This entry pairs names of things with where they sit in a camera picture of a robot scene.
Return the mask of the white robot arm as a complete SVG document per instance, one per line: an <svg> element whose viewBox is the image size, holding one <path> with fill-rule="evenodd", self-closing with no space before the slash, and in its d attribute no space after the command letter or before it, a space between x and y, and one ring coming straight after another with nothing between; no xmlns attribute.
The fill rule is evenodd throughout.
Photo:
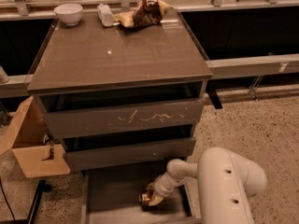
<svg viewBox="0 0 299 224"><path fill-rule="evenodd" d="M141 192L140 202L155 206L191 178L197 180L201 224L254 224L248 198L265 191L265 171L221 147L205 150L196 163L171 160L166 172Z"/></svg>

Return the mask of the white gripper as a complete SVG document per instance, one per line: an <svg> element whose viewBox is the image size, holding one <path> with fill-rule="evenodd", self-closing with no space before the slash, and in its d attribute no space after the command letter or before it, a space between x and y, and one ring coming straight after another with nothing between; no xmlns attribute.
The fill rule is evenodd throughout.
<svg viewBox="0 0 299 224"><path fill-rule="evenodd" d="M176 181L170 175L159 175L154 184L149 183L143 192L151 195L148 200L148 206L155 206L164 200L164 197L169 196L176 187Z"/></svg>

